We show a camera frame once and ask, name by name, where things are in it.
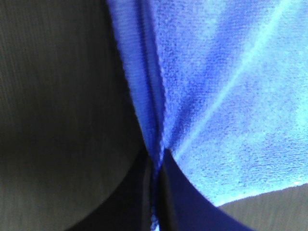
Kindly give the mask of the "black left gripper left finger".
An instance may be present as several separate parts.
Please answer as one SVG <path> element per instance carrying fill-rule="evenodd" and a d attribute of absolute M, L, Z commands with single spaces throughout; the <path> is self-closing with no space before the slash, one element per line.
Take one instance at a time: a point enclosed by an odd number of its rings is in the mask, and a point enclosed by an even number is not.
<path fill-rule="evenodd" d="M 142 148 L 123 181 L 95 210 L 68 231 L 150 231 L 152 163 Z"/>

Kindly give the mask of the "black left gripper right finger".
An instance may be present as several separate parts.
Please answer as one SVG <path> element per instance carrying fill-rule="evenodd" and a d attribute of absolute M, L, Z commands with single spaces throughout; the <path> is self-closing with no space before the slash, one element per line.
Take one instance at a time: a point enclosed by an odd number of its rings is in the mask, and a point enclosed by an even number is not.
<path fill-rule="evenodd" d="M 164 150 L 157 185 L 156 216 L 161 231 L 250 231 L 205 199 Z"/>

